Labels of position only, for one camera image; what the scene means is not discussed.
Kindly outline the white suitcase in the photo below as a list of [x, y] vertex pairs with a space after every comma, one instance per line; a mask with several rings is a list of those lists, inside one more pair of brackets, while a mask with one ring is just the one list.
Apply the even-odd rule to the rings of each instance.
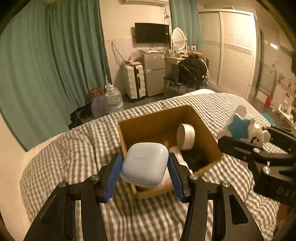
[[132, 100], [146, 96], [144, 69], [140, 62], [134, 61], [121, 66], [125, 92]]

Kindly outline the white louvered wardrobe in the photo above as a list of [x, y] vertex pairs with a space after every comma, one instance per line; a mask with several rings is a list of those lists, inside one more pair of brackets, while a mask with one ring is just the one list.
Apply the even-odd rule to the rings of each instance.
[[209, 60], [209, 85], [248, 99], [257, 56], [254, 14], [209, 9], [199, 17], [202, 52]]

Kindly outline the wooden dressing table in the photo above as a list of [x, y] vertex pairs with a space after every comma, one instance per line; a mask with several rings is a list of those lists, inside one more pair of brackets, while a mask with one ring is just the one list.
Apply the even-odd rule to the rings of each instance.
[[176, 66], [178, 63], [189, 56], [198, 56], [200, 59], [203, 58], [202, 51], [188, 50], [187, 53], [175, 53], [172, 50], [166, 49], [165, 51], [165, 77], [164, 79], [164, 95], [166, 95], [169, 84], [175, 81]]

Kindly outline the green curtain by wardrobe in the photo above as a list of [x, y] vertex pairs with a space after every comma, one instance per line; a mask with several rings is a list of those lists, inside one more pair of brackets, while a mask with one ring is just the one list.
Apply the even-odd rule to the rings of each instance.
[[197, 1], [170, 0], [171, 21], [173, 29], [178, 27], [187, 35], [188, 46], [202, 48], [200, 18]]

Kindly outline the white oval vanity mirror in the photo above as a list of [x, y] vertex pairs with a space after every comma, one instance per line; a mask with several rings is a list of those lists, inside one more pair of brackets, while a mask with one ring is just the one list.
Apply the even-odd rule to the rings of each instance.
[[187, 44], [187, 36], [179, 27], [176, 27], [171, 34], [171, 42], [173, 46], [177, 46], [179, 50], [185, 50]]

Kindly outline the brown cardboard box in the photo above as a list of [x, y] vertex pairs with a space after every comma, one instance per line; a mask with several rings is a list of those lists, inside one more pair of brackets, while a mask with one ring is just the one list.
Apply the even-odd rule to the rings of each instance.
[[[189, 105], [150, 113], [118, 123], [121, 149], [125, 158], [129, 148], [136, 143], [160, 143], [169, 150], [177, 147], [177, 129], [180, 124], [192, 125], [195, 129], [195, 143], [191, 150], [181, 151], [193, 174], [202, 176], [222, 158], [217, 142], [200, 115]], [[130, 184], [132, 194], [138, 199], [162, 195], [173, 189], [168, 169], [162, 182], [154, 188]]]

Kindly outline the white air conditioner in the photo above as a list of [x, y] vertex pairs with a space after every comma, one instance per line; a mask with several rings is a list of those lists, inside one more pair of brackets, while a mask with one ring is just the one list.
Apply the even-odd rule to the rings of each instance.
[[143, 4], [152, 6], [166, 6], [169, 0], [124, 0], [124, 4]]

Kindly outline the clear water jug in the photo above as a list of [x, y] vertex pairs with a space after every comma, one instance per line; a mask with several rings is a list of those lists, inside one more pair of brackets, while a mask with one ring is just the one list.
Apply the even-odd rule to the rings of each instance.
[[108, 83], [105, 86], [105, 94], [103, 96], [103, 105], [108, 114], [116, 113], [124, 110], [124, 102], [122, 94], [117, 87]]

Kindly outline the light blue earbuds case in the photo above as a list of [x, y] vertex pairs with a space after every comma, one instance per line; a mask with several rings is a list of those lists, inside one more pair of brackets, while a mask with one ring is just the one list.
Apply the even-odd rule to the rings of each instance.
[[169, 151], [160, 143], [132, 145], [121, 166], [121, 177], [126, 182], [144, 188], [157, 187], [163, 180]]

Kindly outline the black wall television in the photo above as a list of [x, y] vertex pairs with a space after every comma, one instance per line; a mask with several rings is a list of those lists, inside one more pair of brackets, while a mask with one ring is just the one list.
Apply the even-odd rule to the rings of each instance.
[[135, 23], [135, 40], [142, 43], [168, 43], [170, 41], [169, 25], [154, 23]]

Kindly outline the red fire extinguisher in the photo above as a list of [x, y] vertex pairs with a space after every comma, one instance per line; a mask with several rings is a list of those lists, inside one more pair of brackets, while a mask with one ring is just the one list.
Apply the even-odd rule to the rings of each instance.
[[273, 97], [271, 95], [268, 95], [264, 104], [264, 108], [268, 108], [270, 106], [271, 100]]

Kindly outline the white plush toy blue star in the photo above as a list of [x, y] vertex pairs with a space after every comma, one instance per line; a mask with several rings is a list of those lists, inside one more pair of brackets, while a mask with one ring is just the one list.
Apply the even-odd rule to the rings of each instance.
[[252, 143], [261, 148], [264, 143], [269, 142], [271, 139], [269, 132], [263, 130], [262, 127], [255, 122], [255, 118], [247, 114], [246, 107], [242, 105], [236, 108], [227, 123], [219, 131], [217, 140], [223, 136]]

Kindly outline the black clothes on chair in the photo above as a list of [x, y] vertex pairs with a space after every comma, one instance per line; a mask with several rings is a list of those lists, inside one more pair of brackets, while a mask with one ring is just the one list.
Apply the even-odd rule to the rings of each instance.
[[190, 89], [199, 90], [207, 82], [209, 70], [206, 62], [199, 55], [189, 55], [176, 67], [176, 83], [186, 85]]

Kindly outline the brown patterned bag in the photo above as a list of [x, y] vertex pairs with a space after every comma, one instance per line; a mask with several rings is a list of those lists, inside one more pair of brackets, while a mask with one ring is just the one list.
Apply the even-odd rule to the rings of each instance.
[[95, 87], [95, 88], [91, 89], [88, 93], [88, 97], [89, 97], [90, 101], [92, 101], [94, 98], [96, 98], [98, 96], [104, 96], [104, 95], [105, 95], [105, 91], [100, 87]]

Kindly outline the small silver fridge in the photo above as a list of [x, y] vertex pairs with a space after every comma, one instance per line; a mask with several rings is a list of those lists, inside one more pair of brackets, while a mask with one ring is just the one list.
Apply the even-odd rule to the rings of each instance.
[[144, 68], [145, 90], [147, 97], [164, 92], [165, 55], [164, 53], [145, 53], [140, 57]]

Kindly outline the white tape roll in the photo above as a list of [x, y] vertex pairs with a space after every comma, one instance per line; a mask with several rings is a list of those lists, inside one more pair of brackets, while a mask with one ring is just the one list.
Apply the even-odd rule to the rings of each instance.
[[181, 151], [191, 150], [195, 143], [195, 129], [192, 125], [182, 123], [177, 129], [177, 146]]

